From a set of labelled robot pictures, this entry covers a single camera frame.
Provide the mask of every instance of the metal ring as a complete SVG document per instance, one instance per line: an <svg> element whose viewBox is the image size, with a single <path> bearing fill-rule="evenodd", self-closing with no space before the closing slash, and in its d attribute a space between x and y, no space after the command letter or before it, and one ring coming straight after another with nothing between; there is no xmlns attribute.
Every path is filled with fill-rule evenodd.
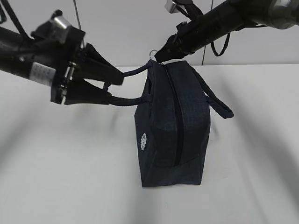
<svg viewBox="0 0 299 224"><path fill-rule="evenodd" d="M153 52L156 52L156 53L157 53L158 51L157 51L157 50L151 50L150 53L149 53L149 58L150 58L151 60L156 61L156 60L153 59L152 56L151 56Z"/></svg>

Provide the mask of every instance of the round white logo patch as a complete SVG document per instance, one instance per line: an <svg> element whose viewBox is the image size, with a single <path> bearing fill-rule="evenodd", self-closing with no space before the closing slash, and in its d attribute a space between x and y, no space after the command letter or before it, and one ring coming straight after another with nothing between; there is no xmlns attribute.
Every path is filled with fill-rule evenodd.
<svg viewBox="0 0 299 224"><path fill-rule="evenodd" d="M147 140L147 137L146 137L146 134L144 133L141 137L141 141L140 141L140 148L141 150L143 151L146 147L146 140Z"/></svg>

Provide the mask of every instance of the robotic arm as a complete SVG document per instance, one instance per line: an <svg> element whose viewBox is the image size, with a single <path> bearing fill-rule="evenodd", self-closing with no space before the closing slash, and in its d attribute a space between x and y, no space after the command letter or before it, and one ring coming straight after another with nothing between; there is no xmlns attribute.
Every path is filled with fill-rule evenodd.
<svg viewBox="0 0 299 224"><path fill-rule="evenodd" d="M73 27L57 10L29 37L8 0L0 0L19 33L0 27L0 70L51 87L51 101L66 105L109 104L111 84L121 85L124 75L107 62L91 44L82 46L85 32ZM0 4L0 24L7 20ZM191 21L177 26L158 62L195 53L232 31L259 24L278 29L299 25L299 0L226 0L203 15L192 0L168 0L170 13L181 12ZM105 82L100 89L85 79Z"/></svg>
<svg viewBox="0 0 299 224"><path fill-rule="evenodd" d="M177 26L178 32L156 53L158 62L194 54L232 31L259 24L278 29L299 25L299 0L226 0L205 15L192 0L168 0L165 7L191 21Z"/></svg>
<svg viewBox="0 0 299 224"><path fill-rule="evenodd" d="M123 73L91 44L81 47L85 32L73 27L57 10L30 38L7 0L0 0L19 33L0 27L0 70L51 87L57 104L109 104L111 96L84 79L121 85ZM0 5L0 24L6 15Z"/></svg>

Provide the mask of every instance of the zipper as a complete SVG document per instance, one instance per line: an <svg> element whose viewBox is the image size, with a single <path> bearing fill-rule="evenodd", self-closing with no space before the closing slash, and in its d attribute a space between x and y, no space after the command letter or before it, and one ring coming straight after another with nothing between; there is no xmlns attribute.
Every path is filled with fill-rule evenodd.
<svg viewBox="0 0 299 224"><path fill-rule="evenodd" d="M173 80L168 72L166 65L164 65L167 77L169 79L172 93L173 93L173 100L174 100L174 111L177 121L177 129L178 129L178 137L177 137L177 150L174 159L174 166L178 166L181 162L182 154L183 154L183 144L184 144L184 121L183 121L183 114L181 110L181 106L178 100L178 94L176 89L174 88Z"/></svg>

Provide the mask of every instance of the bag handle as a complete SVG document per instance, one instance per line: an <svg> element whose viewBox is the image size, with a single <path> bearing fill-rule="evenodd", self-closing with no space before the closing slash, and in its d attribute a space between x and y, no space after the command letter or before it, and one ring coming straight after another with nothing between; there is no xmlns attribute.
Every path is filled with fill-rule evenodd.
<svg viewBox="0 0 299 224"><path fill-rule="evenodd" d="M191 67L196 78L198 79L201 88L203 91L208 95L206 96L206 101L209 103L209 105L224 119L233 118L234 113L232 110L225 105L221 100L219 100L216 95L213 93L213 91L210 89L210 87L206 84L204 79L200 76L200 74Z"/></svg>
<svg viewBox="0 0 299 224"><path fill-rule="evenodd" d="M152 66L153 65L152 65L151 61L148 61L144 66L142 66L136 70L133 70L133 71L124 72L123 75L124 75L124 77L134 76L134 75L137 75L137 74L149 69ZM111 86L111 83L104 83L103 90L107 92L108 88L110 86ZM135 98L135 99L114 97L112 95L108 96L109 104L114 105L114 106L135 106L135 105L139 105L139 104L150 103L152 101L153 101L153 95L151 95L151 94L142 96L139 98Z"/></svg>

